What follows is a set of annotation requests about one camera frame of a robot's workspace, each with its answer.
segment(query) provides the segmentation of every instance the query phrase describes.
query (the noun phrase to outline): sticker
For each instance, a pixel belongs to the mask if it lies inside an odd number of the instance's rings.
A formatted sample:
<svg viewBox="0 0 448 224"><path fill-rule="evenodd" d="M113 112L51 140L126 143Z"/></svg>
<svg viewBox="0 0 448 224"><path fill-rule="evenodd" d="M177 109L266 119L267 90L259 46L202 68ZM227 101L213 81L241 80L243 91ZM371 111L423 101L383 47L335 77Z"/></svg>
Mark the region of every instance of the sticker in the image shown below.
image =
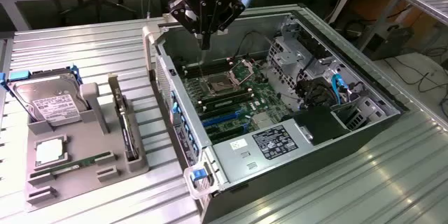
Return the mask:
<svg viewBox="0 0 448 224"><path fill-rule="evenodd" d="M33 104L47 122L57 122L78 116L78 111L69 94L34 100Z"/></svg>
<svg viewBox="0 0 448 224"><path fill-rule="evenodd" d="M282 125L261 131L251 135L251 137L263 157L269 160L298 148Z"/></svg>
<svg viewBox="0 0 448 224"><path fill-rule="evenodd" d="M235 150L235 149L238 149L243 146L246 146L246 142L245 142L243 138L241 138L241 139L238 139L238 140L235 140L230 143L231 150Z"/></svg>

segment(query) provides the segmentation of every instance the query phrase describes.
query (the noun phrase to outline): gray parts holder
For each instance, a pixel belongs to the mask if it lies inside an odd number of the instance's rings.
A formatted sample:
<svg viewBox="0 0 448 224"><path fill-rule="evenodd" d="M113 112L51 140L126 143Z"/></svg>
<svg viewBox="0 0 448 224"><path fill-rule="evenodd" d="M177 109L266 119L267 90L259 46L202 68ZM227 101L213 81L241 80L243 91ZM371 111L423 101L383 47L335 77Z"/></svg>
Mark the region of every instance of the gray parts holder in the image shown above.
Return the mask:
<svg viewBox="0 0 448 224"><path fill-rule="evenodd" d="M127 161L114 104L98 105L95 83L82 84L81 96L90 110L79 113L81 120L50 127L46 121L27 124L26 143L26 209L33 211L65 199L119 182L149 170L141 137L131 108L129 123L138 150L138 159ZM59 138L54 160L37 161L37 145Z"/></svg>

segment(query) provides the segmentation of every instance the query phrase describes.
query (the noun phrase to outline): hard drive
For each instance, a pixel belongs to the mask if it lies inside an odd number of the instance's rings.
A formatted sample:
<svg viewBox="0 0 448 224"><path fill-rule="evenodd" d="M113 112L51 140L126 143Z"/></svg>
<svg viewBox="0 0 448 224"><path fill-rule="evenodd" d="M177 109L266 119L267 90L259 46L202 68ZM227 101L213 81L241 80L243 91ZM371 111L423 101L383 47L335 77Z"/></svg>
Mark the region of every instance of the hard drive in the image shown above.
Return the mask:
<svg viewBox="0 0 448 224"><path fill-rule="evenodd" d="M17 99L33 122L47 121L58 126L79 120L79 112L89 109L79 96L81 79L74 66L47 71L11 72L1 86Z"/></svg>

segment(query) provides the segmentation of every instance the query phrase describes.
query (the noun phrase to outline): motherboard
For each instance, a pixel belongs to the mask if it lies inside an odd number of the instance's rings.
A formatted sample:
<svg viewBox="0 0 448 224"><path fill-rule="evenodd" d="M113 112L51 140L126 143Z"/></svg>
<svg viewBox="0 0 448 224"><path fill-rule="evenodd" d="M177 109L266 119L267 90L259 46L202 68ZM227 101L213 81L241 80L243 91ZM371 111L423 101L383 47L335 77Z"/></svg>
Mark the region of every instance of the motherboard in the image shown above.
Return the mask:
<svg viewBox="0 0 448 224"><path fill-rule="evenodd" d="M267 83L258 62L238 59L222 64L227 65L225 71L210 73L210 69L222 67L201 66L199 74L186 74L182 78L213 144L273 125L290 113Z"/></svg>

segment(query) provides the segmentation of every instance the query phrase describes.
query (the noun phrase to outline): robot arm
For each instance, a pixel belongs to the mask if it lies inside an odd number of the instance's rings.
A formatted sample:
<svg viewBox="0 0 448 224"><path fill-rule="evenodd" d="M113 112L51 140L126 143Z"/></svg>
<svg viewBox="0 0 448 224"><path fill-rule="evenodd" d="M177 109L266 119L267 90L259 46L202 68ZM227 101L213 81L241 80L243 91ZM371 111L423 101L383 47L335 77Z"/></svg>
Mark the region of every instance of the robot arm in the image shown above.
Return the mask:
<svg viewBox="0 0 448 224"><path fill-rule="evenodd" d="M169 13L194 34L201 50L209 48L210 35L223 30L243 11L249 0L175 0Z"/></svg>

